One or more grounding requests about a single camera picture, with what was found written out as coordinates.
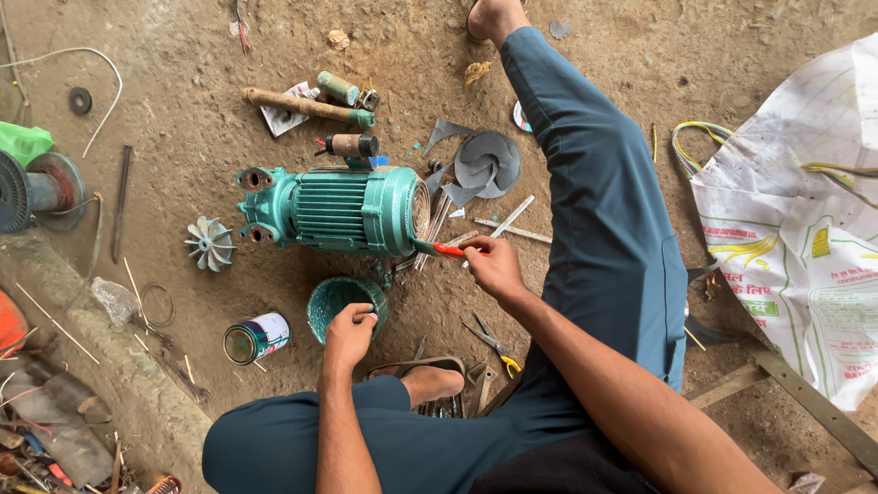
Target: leg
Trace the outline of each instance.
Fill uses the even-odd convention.
[[[516,0],[480,0],[469,25],[474,36],[490,37],[500,48],[551,173],[554,238],[543,299],[679,390],[686,272],[643,133],[526,25],[521,10]],[[511,20],[486,27],[480,18]],[[557,432],[588,424],[534,344],[507,406],[524,404],[528,414],[551,418]]]
[[[352,388],[360,428],[385,493],[462,494],[477,476],[523,453],[506,419],[411,413],[409,384],[379,376]],[[318,413],[314,392],[257,400],[229,411],[205,438],[205,480],[220,494],[314,492]]]

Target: hand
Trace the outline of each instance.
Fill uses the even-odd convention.
[[[323,353],[323,374],[350,377],[354,366],[369,350],[372,328],[378,315],[370,303],[351,303],[327,326],[327,344]]]
[[[470,262],[470,272],[476,277],[476,284],[489,295],[503,303],[520,294],[528,294],[522,279],[522,269],[518,265],[518,252],[508,240],[477,236],[460,244],[464,257]],[[483,256],[477,251],[488,252]]]

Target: green plastic bag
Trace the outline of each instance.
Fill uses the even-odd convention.
[[[12,155],[21,166],[48,151],[53,144],[52,135],[47,130],[0,122],[0,149]]]

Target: paint brush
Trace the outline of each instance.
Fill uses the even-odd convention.
[[[441,242],[426,242],[416,238],[410,238],[409,240],[414,245],[414,249],[420,253],[429,256],[444,256],[449,259],[466,259],[464,252],[458,249],[458,247],[450,247]],[[479,254],[483,256],[488,255],[487,252],[480,252]]]

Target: scissors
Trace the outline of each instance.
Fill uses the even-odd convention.
[[[466,326],[466,329],[472,331],[472,334],[482,338],[485,343],[489,344],[494,350],[496,350],[497,354],[500,355],[500,359],[506,364],[506,372],[509,374],[509,377],[515,377],[516,374],[522,371],[522,368],[518,367],[515,360],[509,358],[510,350],[497,341],[497,337],[493,334],[493,331],[491,331],[490,326],[488,326],[488,323],[485,322],[485,319],[482,319],[482,316],[480,316],[478,312],[473,311],[472,314],[476,317],[476,321],[479,322],[482,331],[474,330],[472,326],[466,323],[463,316],[460,316],[460,322]]]

